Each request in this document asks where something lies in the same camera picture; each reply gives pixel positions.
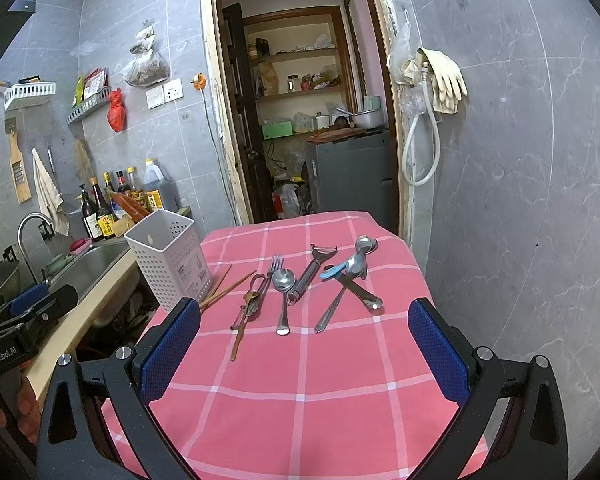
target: plastic jug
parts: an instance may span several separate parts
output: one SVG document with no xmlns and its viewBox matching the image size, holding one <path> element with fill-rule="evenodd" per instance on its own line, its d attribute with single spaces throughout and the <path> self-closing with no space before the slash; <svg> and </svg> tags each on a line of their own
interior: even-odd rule
<svg viewBox="0 0 600 480">
<path fill-rule="evenodd" d="M 280 198 L 284 218 L 300 216 L 300 203 L 298 202 L 296 190 L 298 190 L 297 184 L 284 184 L 273 192 L 273 195 Z"/>
<path fill-rule="evenodd" d="M 151 211 L 166 209 L 172 213 L 177 213 L 178 205 L 176 204 L 171 182 L 165 179 L 160 168 L 154 164 L 153 159 L 148 158 L 145 164 L 142 188 L 149 201 Z"/>
</svg>

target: white hose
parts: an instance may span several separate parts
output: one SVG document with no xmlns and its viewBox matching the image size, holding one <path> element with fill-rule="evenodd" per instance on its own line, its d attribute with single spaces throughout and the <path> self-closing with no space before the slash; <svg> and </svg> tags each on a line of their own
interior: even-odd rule
<svg viewBox="0 0 600 480">
<path fill-rule="evenodd" d="M 438 168 L 438 163 L 440 161 L 440 133 L 438 132 L 438 125 L 436 124 L 436 117 L 433 115 L 433 108 L 431 107 L 431 99 L 429 98 L 429 81 L 424 76 L 422 78 L 422 90 L 424 92 L 424 102 L 427 107 L 427 113 L 429 115 L 429 121 L 431 122 L 431 127 L 433 129 L 433 165 L 423 178 L 420 180 L 411 180 L 409 177 L 410 172 L 408 171 L 408 150 L 413 142 L 414 133 L 416 131 L 416 126 L 418 124 L 418 120 L 420 119 L 419 115 L 416 115 L 411 121 L 411 126 L 409 128 L 409 134 L 407 135 L 407 142 L 404 145 L 404 149 L 402 150 L 402 176 L 407 181 L 410 186 L 422 186 L 422 184 L 426 184 L 429 179 L 433 176 Z"/>
</svg>

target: white wire shelf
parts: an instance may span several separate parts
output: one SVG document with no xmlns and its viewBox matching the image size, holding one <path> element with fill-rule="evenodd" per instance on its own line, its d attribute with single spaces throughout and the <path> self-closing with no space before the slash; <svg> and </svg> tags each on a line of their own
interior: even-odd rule
<svg viewBox="0 0 600 480">
<path fill-rule="evenodd" d="M 13 85 L 4 93 L 4 111 L 42 105 L 49 101 L 55 93 L 55 81 Z"/>
</svg>

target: towel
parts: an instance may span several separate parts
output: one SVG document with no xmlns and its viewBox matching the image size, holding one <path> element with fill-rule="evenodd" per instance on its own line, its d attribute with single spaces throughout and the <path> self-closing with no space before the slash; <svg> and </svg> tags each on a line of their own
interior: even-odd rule
<svg viewBox="0 0 600 480">
<path fill-rule="evenodd" d="M 38 150 L 32 148 L 31 151 L 33 153 L 33 181 L 36 184 L 40 212 L 51 218 L 51 223 L 56 233 L 68 236 L 69 221 L 62 210 L 62 197 L 45 165 L 42 163 L 38 155 Z"/>
</svg>

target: light switch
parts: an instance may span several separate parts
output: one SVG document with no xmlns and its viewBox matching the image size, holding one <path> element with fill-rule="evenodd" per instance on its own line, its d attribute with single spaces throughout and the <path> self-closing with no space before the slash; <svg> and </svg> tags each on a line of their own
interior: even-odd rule
<svg viewBox="0 0 600 480">
<path fill-rule="evenodd" d="M 164 89 L 162 88 L 162 85 L 146 91 L 146 105 L 149 107 L 149 110 L 163 105 L 164 103 Z"/>
<path fill-rule="evenodd" d="M 164 101 L 166 103 L 175 101 L 183 97 L 182 94 L 182 79 L 177 78 L 162 85 L 164 88 Z"/>
</svg>

